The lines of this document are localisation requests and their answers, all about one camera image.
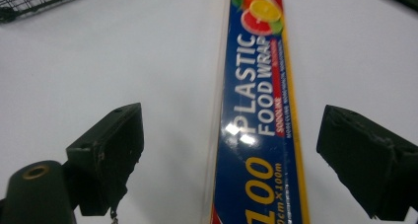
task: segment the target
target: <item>white surface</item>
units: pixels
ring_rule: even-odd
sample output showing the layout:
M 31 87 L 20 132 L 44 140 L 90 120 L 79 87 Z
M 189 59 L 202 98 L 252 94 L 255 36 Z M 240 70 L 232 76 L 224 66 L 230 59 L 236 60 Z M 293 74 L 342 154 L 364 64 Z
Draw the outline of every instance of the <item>white surface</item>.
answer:
M 385 0 L 284 3 L 311 222 L 380 223 L 316 154 L 317 133 L 331 104 L 418 143 L 418 15 Z M 77 0 L 1 25 L 0 191 L 25 165 L 66 161 L 65 148 L 110 110 L 141 102 L 145 151 L 119 222 L 200 223 L 224 4 Z M 109 222 L 76 213 L 81 224 Z M 405 223 L 417 218 L 411 210 Z

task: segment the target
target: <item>yellow stripe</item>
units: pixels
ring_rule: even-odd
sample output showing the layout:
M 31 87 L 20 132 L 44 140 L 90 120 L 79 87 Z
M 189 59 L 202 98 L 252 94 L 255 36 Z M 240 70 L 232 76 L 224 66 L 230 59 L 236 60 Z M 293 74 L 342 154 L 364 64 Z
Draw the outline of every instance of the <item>yellow stripe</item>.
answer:
M 302 220 L 304 224 L 310 223 L 310 215 L 308 209 L 308 195 L 307 195 L 307 186 L 305 183 L 305 172 L 304 172 L 304 164 L 302 158 L 302 149 L 301 149 L 301 139 L 299 135 L 299 125 L 298 125 L 298 113 L 296 108 L 296 96 L 293 86 L 293 75 L 292 75 L 292 67 L 290 62 L 290 54 L 289 54 L 289 46 L 288 46 L 288 38 L 287 38 L 287 28 L 285 24 L 285 18 L 282 17 L 283 21 L 283 44 L 284 44 L 284 51 L 285 51 L 285 65 L 286 65 L 286 72 L 287 72 L 287 79 L 288 79 L 288 91 L 289 91 L 289 101 L 290 101 L 290 111 L 291 111 L 291 118 L 292 118 L 292 126 L 293 126 L 293 140 L 295 146 L 295 156 L 296 156 L 296 166 L 298 170 L 298 183 L 299 183 L 299 194 L 301 196 L 301 208 L 302 208 Z

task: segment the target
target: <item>plastic food wrap box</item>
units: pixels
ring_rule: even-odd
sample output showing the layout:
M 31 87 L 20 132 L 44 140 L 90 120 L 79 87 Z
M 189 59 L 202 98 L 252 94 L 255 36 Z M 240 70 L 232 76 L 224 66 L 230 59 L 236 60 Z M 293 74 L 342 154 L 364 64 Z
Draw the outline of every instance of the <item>plastic food wrap box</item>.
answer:
M 282 0 L 229 0 L 211 224 L 308 224 Z

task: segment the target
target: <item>grapefruit slice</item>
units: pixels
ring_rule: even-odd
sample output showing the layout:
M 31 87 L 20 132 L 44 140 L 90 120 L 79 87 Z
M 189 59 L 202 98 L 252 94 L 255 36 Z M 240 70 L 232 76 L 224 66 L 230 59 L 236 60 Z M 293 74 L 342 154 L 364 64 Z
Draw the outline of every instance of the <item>grapefruit slice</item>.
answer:
M 252 1 L 249 10 L 255 18 L 264 22 L 274 23 L 282 17 L 282 12 L 266 0 Z
M 273 33 L 270 25 L 256 19 L 250 10 L 245 10 L 243 12 L 243 15 L 241 16 L 241 23 L 243 24 L 245 30 L 254 35 L 268 36 Z

